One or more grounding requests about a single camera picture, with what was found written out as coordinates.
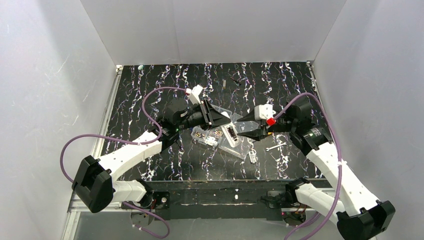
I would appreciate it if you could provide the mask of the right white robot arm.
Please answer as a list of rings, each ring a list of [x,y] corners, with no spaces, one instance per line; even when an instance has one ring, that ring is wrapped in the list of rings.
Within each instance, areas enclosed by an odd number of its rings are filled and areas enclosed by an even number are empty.
[[[300,177],[285,185],[284,199],[314,209],[324,216],[324,222],[334,223],[345,240],[370,240],[387,230],[396,209],[390,201],[381,201],[369,191],[353,173],[343,160],[332,127],[313,123],[314,99],[308,92],[289,96],[279,113],[271,104],[257,105],[241,120],[259,122],[259,128],[244,132],[243,136],[261,141],[272,133],[288,133],[291,142],[321,171],[335,193],[329,195]]]

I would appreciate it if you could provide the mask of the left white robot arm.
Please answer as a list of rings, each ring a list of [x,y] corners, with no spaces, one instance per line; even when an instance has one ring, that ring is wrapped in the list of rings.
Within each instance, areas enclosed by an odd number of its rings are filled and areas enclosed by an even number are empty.
[[[144,180],[121,181],[119,177],[167,150],[180,138],[182,130],[208,130],[231,123],[226,112],[218,111],[206,99],[188,107],[182,98],[173,99],[156,121],[158,125],[136,138],[134,144],[99,158],[89,155],[81,161],[71,188],[90,212],[98,213],[111,203],[146,202],[154,190]]]

